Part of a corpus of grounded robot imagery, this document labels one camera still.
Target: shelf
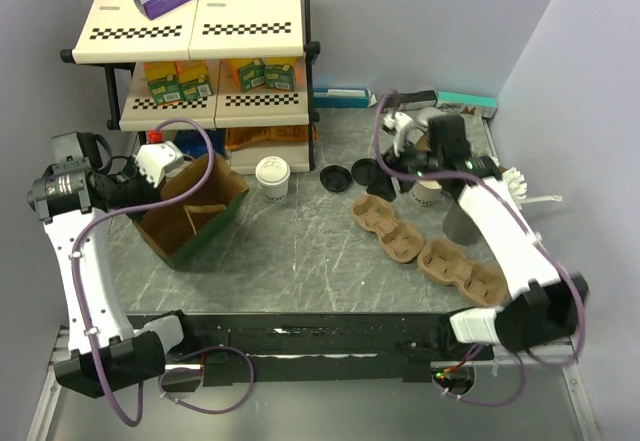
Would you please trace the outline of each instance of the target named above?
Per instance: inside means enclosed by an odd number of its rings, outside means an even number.
[[[199,0],[193,59],[302,56],[300,0]]]
[[[189,58],[198,0],[150,20],[133,0],[94,0],[73,49],[78,64]]]
[[[209,60],[207,66],[214,93],[217,93],[220,62]],[[156,106],[147,86],[142,63],[138,63],[131,79],[131,88],[120,119],[120,129],[122,131],[148,131],[154,129],[162,121],[171,118],[191,118],[203,128],[215,129],[216,103],[217,96],[214,94],[196,101]],[[185,123],[171,126],[171,129],[193,128]]]
[[[296,143],[264,141],[251,144],[243,149],[229,151],[229,165],[238,174],[255,174],[260,160],[272,155],[280,156],[289,163],[293,173],[309,171],[309,144],[306,141]]]
[[[304,63],[296,76],[295,91],[279,91],[259,86],[243,93],[226,66],[220,66],[218,91],[218,128],[295,126],[309,123],[307,77]]]

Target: checkered pattern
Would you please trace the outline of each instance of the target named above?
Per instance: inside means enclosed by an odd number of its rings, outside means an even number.
[[[178,26],[154,26],[152,28],[93,28],[89,39],[143,39],[143,38],[168,38],[180,36],[182,25]]]
[[[262,23],[262,24],[205,24],[202,34],[232,35],[232,34],[278,34],[290,33],[291,23]]]
[[[206,108],[207,99],[200,98],[195,101],[179,101],[173,104],[163,104],[162,106],[156,106],[151,98],[135,98],[133,100],[133,109],[190,109],[190,108]]]
[[[298,93],[254,94],[226,96],[225,106],[280,106],[281,104],[299,104]]]

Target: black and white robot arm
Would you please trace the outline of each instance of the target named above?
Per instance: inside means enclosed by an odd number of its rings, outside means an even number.
[[[56,252],[69,312],[71,359],[55,366],[58,382],[91,397],[103,394],[93,372],[91,346],[85,333],[73,284],[70,253],[77,236],[113,209],[160,200],[166,173],[183,163],[171,142],[144,145],[125,168],[109,175],[101,168],[97,137],[70,133],[52,139],[56,164],[33,183],[28,198],[44,224]],[[172,312],[134,330],[118,301],[107,244],[107,223],[98,224],[85,240],[81,278],[105,372],[120,389],[164,372],[165,353],[184,341],[180,312]]]
[[[406,113],[382,117],[385,131],[394,136],[389,159],[405,172],[418,176],[443,171],[469,173],[485,186],[461,179],[439,179],[444,190],[476,224],[493,251],[507,280],[510,301],[504,306],[471,308],[447,315],[447,329],[460,343],[503,345],[518,352],[572,335],[578,325],[574,296],[559,273],[538,249],[539,238],[520,214],[507,184],[488,156],[474,157],[460,115],[443,115],[428,127]],[[429,135],[430,151],[420,152],[408,140],[411,130]],[[499,199],[488,189],[493,190]],[[505,209],[508,204],[512,209]],[[571,283],[584,302],[588,285],[579,274]]]

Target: paper cup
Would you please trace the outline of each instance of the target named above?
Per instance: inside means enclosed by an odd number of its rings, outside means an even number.
[[[289,165],[278,156],[267,156],[256,166],[256,178],[271,201],[281,201],[287,196],[290,175]]]
[[[437,181],[418,181],[411,189],[411,198],[420,206],[429,206],[440,198],[441,191]]]

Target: black cup lid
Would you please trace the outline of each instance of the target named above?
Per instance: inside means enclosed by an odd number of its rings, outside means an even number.
[[[376,179],[378,166],[371,158],[362,158],[351,166],[351,176],[353,180],[362,186],[369,186]]]
[[[346,168],[333,164],[320,171],[320,182],[327,191],[342,193],[351,186],[353,179]]]

